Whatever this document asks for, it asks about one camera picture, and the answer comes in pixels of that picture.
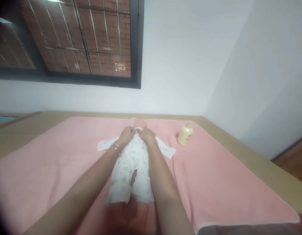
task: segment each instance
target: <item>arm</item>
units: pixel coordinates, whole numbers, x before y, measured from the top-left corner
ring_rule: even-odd
[[[105,185],[121,149],[128,144],[135,131],[126,127],[115,142],[71,187],[41,219],[32,225],[25,235],[71,234],[79,225],[94,200]]]
[[[164,235],[194,234],[174,178],[150,129],[137,130],[149,151],[152,190],[157,205],[161,232]]]

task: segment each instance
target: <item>wrist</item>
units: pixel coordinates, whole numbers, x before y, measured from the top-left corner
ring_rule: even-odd
[[[118,147],[119,147],[119,150],[121,151],[124,147],[125,147],[125,145],[126,144],[124,144],[121,140],[116,140],[115,142],[114,142],[114,144],[116,144],[116,145],[118,145]]]
[[[153,146],[153,145],[158,145],[158,142],[155,138],[151,138],[151,139],[148,139],[145,144],[147,146]]]

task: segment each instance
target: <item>white wall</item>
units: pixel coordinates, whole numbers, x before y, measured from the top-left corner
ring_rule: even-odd
[[[252,3],[145,1],[141,90],[0,80],[0,112],[201,115]]]
[[[302,0],[145,1],[142,89],[0,80],[0,112],[204,115],[272,158],[302,136]]]
[[[302,137],[302,0],[255,1],[203,114],[268,158]]]

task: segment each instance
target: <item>bottle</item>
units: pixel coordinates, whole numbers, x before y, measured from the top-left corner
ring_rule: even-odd
[[[187,145],[190,137],[193,134],[193,128],[191,127],[191,122],[187,122],[186,126],[181,128],[181,131],[178,135],[177,142],[181,145]]]

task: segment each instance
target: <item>wooden table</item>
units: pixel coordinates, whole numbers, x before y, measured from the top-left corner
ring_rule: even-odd
[[[51,127],[73,116],[192,120],[221,143],[250,171],[292,206],[297,213],[302,213],[301,181],[201,116],[47,111],[0,128],[0,158],[19,149]]]

